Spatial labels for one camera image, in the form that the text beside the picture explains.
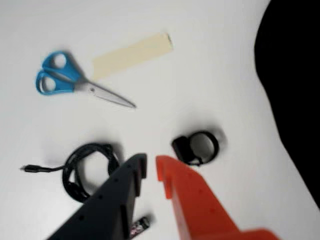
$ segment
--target metal blade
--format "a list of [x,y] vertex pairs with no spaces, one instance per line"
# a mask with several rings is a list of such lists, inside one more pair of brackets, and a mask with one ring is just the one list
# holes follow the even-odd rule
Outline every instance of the metal blade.
[[74,86],[75,91],[87,92],[90,95],[93,95],[97,98],[119,104],[129,108],[136,108],[136,106],[129,102],[128,100],[124,99],[123,97],[101,87],[95,85],[92,82],[80,82]]

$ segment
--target blue plastic handle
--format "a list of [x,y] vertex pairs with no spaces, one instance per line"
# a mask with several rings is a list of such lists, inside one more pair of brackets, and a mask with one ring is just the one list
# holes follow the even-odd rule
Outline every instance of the blue plastic handle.
[[[49,91],[43,87],[44,78],[50,78],[55,82],[55,88],[53,90]],[[75,85],[72,82],[60,80],[43,70],[41,70],[36,76],[35,87],[42,95],[72,93],[75,89]]]
[[[53,65],[54,57],[57,55],[63,55],[65,57],[65,65],[64,67],[55,67]],[[77,82],[81,77],[81,74],[77,71],[76,67],[72,64],[68,54],[64,51],[55,51],[46,57],[42,64],[42,68],[46,72],[54,72],[66,76],[70,81]]]

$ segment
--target white surface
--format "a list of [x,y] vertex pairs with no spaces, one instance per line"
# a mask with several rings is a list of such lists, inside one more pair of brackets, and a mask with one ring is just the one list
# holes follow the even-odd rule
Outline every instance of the white surface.
[[[319,239],[319,210],[280,142],[255,72],[254,41],[268,2],[1,1],[0,238],[45,239],[80,207],[65,193],[61,172],[19,167],[54,167],[79,145],[107,141],[120,143],[125,159],[148,154],[134,218],[153,213],[155,222],[137,239],[177,240],[155,156],[174,156],[170,142],[179,134],[220,128],[224,150],[197,169],[235,223],[242,230],[268,228],[284,240]],[[157,32],[169,33],[172,53],[98,82],[137,110],[36,92],[35,76],[54,50],[71,51],[90,77],[93,57]],[[105,174],[101,166],[96,175]]]

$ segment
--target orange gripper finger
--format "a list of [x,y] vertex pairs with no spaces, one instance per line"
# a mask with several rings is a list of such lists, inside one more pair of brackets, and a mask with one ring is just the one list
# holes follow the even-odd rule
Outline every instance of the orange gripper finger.
[[156,169],[166,198],[172,199],[181,240],[278,240],[265,229],[241,232],[203,177],[186,164],[161,155]]

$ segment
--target scissors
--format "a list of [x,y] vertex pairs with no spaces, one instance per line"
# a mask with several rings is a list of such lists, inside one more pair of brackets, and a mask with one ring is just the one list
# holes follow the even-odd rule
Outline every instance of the scissors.
[[[57,56],[64,57],[64,66],[59,67],[55,65],[54,60]],[[54,89],[48,89],[46,87],[46,78],[54,81]],[[86,78],[72,63],[68,53],[64,51],[55,51],[46,57],[42,63],[42,70],[39,71],[36,76],[35,87],[40,94],[47,96],[73,92],[86,92],[115,104],[129,108],[136,107],[133,103],[123,97],[86,80]]]

